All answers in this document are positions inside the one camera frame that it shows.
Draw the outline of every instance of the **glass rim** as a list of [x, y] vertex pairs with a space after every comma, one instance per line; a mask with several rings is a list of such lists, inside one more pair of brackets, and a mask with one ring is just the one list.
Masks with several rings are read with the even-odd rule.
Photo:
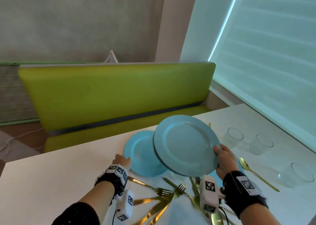
[[[258, 135], [262, 135], [262, 136], [264, 136], [264, 137], [268, 138], [268, 139], [271, 141], [272, 146], [267, 146], [267, 145], [265, 145], [264, 143], [262, 143], [262, 142], [258, 139]], [[257, 134], [257, 135], [256, 135], [256, 139], [258, 140], [258, 142], [259, 142], [259, 143], [261, 143], [262, 145], [264, 145], [264, 146], [266, 146], [266, 147], [274, 147], [274, 142], [273, 142], [273, 141], [272, 141], [269, 137], [267, 137], [266, 135], [263, 135], [263, 134]]]
[[301, 167], [303, 167], [303, 168], [306, 168], [306, 167], [303, 166], [303, 165], [301, 165], [301, 164], [299, 164], [299, 163], [291, 163], [291, 168], [292, 168], [293, 172], [294, 172], [297, 176], [299, 176], [301, 179], [303, 179], [304, 181], [306, 181], [306, 182], [308, 182], [308, 183], [312, 183], [312, 182], [315, 181], [314, 175], [313, 175], [312, 173], [310, 174], [310, 175], [312, 176], [312, 178], [313, 178], [312, 181], [309, 181], [309, 180], [306, 180], [306, 179], [302, 178], [302, 176], [299, 175], [299, 174], [294, 170], [293, 164], [297, 164], [297, 165], [299, 165], [299, 166], [301, 166]]
[[[242, 135], [242, 139], [238, 139], [238, 138], [233, 137], [233, 136], [229, 133], [229, 130], [230, 130], [231, 128], [236, 129], [237, 131], [239, 131], [239, 132], [241, 133], [241, 135]], [[235, 127], [230, 127], [230, 128], [228, 128], [228, 129], [227, 129], [227, 132], [228, 132], [228, 134], [229, 134], [233, 139], [236, 139], [236, 140], [241, 141], [241, 140], [243, 140], [243, 139], [245, 138], [244, 134], [243, 134], [239, 129], [237, 129], [237, 128], [235, 128]]]

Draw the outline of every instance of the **drinking glass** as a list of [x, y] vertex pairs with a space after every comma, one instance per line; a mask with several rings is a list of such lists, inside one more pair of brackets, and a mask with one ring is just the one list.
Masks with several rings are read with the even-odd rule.
[[256, 137], [249, 143], [248, 149], [253, 155], [261, 155], [268, 148], [274, 146], [274, 143], [267, 136], [257, 134]]
[[244, 135], [241, 131], [239, 131], [237, 128], [230, 127], [227, 129], [227, 132], [222, 139], [222, 143], [229, 148], [233, 148], [243, 139]]
[[290, 188], [315, 181], [315, 178], [310, 170], [298, 163], [291, 163], [290, 166], [283, 169], [279, 173], [279, 178]]

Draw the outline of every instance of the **green leather upholstery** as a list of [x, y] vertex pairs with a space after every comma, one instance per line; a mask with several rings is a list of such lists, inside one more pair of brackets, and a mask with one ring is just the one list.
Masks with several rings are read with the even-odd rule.
[[90, 128], [82, 131], [72, 132], [68, 134], [50, 137], [45, 144], [45, 152], [50, 152], [85, 142], [91, 142], [101, 138], [106, 138], [122, 133], [127, 133], [137, 129], [150, 127], [159, 124], [162, 120], [172, 115], [197, 115], [209, 112], [205, 106], [196, 106], [191, 108], [180, 109], [172, 112], [152, 115], [148, 117], [133, 119], [120, 123], [109, 124], [102, 127]]
[[46, 131], [203, 101], [215, 64], [21, 67]]

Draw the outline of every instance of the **person's left hand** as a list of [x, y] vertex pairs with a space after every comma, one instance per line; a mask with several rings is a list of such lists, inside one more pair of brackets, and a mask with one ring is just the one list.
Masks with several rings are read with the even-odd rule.
[[112, 161], [112, 164], [120, 164], [121, 166], [125, 167], [127, 170], [131, 167], [131, 158], [125, 158], [122, 155], [116, 154], [115, 159]]

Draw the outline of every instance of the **strip of light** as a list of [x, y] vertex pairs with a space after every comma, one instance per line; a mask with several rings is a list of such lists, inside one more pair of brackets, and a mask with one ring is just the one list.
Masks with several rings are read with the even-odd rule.
[[235, 2], [236, 2], [236, 0], [233, 0], [232, 3], [231, 3], [231, 5], [230, 5], [230, 7], [229, 7], [229, 10], [228, 10], [228, 13], [227, 13], [227, 15], [226, 15], [226, 18], [225, 18], [225, 20], [224, 20], [224, 23], [223, 23], [223, 26], [222, 26], [222, 28], [221, 28], [221, 31], [219, 32], [218, 38], [217, 38], [217, 40], [216, 40], [216, 43], [215, 43], [215, 45], [214, 45], [214, 47], [213, 47], [213, 50], [212, 50], [212, 52], [211, 52], [211, 55], [210, 55], [210, 57], [209, 57], [209, 61], [211, 60], [211, 57], [212, 57], [212, 55], [213, 55], [213, 53], [214, 53], [214, 51], [215, 51], [215, 48], [216, 48], [216, 46], [217, 46], [217, 44], [218, 44], [218, 41], [219, 41], [219, 39], [220, 39], [220, 37], [221, 37], [223, 31], [224, 31], [224, 28], [225, 28], [225, 26], [226, 26], [227, 20], [228, 20], [228, 18], [229, 18], [229, 16], [230, 16], [230, 13], [231, 13], [231, 11], [232, 11], [232, 9], [233, 9], [233, 7], [234, 7]]

